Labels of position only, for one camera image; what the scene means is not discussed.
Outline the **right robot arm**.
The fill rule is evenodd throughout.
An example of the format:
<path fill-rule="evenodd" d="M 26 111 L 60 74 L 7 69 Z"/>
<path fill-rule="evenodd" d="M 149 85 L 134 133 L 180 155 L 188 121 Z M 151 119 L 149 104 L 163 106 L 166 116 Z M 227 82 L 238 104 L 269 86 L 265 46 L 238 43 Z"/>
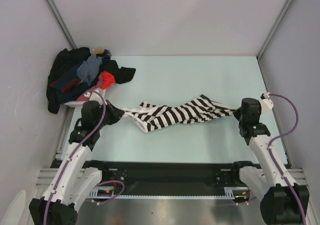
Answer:
<path fill-rule="evenodd" d="M 243 184 L 259 200 L 260 213 L 267 225 L 305 225 L 310 193 L 306 185 L 299 185 L 281 162 L 273 147 L 275 138 L 260 116 L 274 106 L 270 93 L 260 100 L 244 98 L 233 113 L 238 120 L 239 134 L 255 154 L 261 169 L 251 162 L 235 162 L 231 181 Z"/>

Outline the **black white striped tank top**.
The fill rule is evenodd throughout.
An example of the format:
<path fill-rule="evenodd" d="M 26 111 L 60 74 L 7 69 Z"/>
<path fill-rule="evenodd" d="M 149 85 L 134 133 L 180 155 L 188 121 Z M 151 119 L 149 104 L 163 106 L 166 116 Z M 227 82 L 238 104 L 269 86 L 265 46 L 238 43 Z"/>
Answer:
<path fill-rule="evenodd" d="M 176 124 L 203 123 L 229 117 L 234 108 L 216 102 L 201 94 L 199 97 L 178 106 L 152 104 L 142 101 L 137 108 L 118 109 L 111 106 L 115 114 L 108 112 L 109 120 L 105 125 L 113 125 L 122 118 L 131 119 L 144 133 L 153 132 Z"/>

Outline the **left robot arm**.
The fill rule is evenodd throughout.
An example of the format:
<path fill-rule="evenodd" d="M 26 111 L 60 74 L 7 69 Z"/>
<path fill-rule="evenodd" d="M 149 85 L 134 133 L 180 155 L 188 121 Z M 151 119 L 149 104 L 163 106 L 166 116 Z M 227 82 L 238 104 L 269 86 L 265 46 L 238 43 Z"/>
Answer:
<path fill-rule="evenodd" d="M 54 178 L 40 198 L 33 198 L 29 211 L 35 225 L 74 225 L 78 212 L 97 185 L 110 181 L 111 173 L 103 167 L 87 167 L 86 160 L 91 156 L 100 130 L 117 122 L 123 113 L 108 100 L 87 101 L 81 109 L 69 137 L 69 145 Z"/>

